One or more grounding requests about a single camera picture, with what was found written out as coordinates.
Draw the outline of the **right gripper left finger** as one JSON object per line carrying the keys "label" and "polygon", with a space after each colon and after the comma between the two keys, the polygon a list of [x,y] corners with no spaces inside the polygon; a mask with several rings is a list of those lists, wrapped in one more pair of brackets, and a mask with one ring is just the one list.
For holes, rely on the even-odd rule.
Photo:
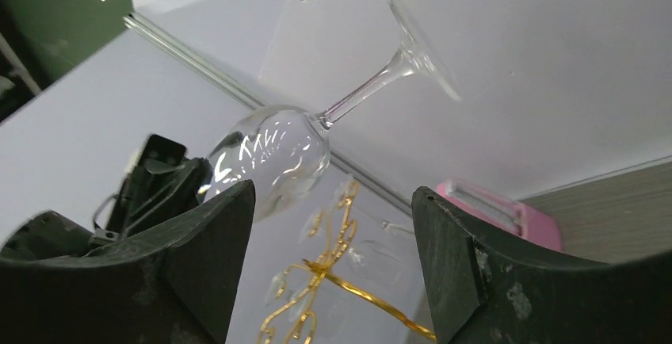
{"label": "right gripper left finger", "polygon": [[2,342],[225,342],[254,202],[244,181],[81,257],[1,257]]}

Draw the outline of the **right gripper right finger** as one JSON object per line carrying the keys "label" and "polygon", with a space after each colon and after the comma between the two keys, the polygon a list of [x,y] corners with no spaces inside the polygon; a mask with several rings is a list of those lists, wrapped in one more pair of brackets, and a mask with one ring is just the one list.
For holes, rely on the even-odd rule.
{"label": "right gripper right finger", "polygon": [[439,343],[668,343],[671,253],[608,264],[549,250],[425,186],[412,219]]}

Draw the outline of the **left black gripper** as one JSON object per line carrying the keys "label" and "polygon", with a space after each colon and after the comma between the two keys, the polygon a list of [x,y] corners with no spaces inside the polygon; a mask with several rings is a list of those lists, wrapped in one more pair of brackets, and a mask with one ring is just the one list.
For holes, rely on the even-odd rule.
{"label": "left black gripper", "polygon": [[207,159],[186,157],[187,148],[151,134],[117,193],[107,197],[92,217],[94,233],[49,210],[22,224],[5,242],[1,257],[49,259],[81,257],[98,248],[139,234],[198,206],[201,189],[212,177]]}

